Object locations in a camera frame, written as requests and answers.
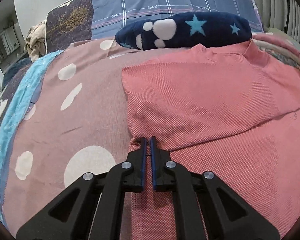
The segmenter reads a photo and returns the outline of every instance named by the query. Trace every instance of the pink polka dot bedsheet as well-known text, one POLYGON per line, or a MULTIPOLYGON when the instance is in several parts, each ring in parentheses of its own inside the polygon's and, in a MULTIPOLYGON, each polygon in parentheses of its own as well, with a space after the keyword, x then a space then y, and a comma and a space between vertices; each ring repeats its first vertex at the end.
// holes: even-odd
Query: pink polka dot bedsheet
MULTIPOLYGON (((2 210, 14 236, 82 174, 126 159, 131 135, 121 69, 172 51, 126 49, 107 38, 74 43, 49 65, 13 142, 2 210)), ((122 239, 132 239, 128 194, 122 239)))

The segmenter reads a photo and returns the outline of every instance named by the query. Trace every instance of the navy star pillow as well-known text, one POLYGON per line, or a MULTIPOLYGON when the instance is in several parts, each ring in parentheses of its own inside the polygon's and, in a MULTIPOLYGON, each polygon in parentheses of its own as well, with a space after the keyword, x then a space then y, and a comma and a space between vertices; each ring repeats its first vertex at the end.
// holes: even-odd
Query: navy star pillow
POLYGON ((188 12, 163 20, 142 20, 115 35, 118 44, 133 49, 181 48, 202 44, 222 47, 252 38, 249 22, 225 12, 188 12))

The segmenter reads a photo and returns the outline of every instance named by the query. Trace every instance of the gold tree print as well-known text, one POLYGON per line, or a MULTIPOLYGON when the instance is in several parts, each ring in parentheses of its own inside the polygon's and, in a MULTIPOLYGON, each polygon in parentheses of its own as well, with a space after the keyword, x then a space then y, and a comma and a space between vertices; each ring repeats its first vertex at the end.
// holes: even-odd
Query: gold tree print
POLYGON ((57 34, 70 33, 75 28, 85 23, 88 18, 88 10, 85 7, 77 7, 69 15, 63 13, 57 18, 56 24, 47 32, 48 35, 57 31, 57 34))

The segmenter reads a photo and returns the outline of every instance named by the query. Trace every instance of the pink polo shirt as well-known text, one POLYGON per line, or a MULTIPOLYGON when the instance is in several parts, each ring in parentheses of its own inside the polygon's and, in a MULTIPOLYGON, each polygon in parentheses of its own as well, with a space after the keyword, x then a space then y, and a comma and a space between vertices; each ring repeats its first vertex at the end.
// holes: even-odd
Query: pink polo shirt
MULTIPOLYGON (((300 215, 300 71, 250 41, 192 49, 123 68, 134 140, 188 170, 213 171, 283 237, 300 215)), ((133 239, 176 239, 170 194, 132 202, 133 239)))

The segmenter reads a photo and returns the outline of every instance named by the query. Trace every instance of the metal screw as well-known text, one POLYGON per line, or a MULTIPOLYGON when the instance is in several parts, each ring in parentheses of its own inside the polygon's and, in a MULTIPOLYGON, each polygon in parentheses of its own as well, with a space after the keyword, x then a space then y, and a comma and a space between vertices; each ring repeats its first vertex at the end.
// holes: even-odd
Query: metal screw
POLYGON ((165 165, 168 167, 168 168, 174 168, 176 166, 176 163, 173 162, 173 161, 168 161, 165 163, 165 165))
POLYGON ((93 178, 93 174, 91 172, 87 172, 83 175, 84 180, 90 180, 93 178))
POLYGON ((206 171, 206 172, 204 172, 203 176, 206 179, 213 179, 214 178, 214 173, 212 171, 206 171))
POLYGON ((131 168, 132 164, 130 162, 124 162, 121 164, 121 167, 124 169, 129 169, 131 168))

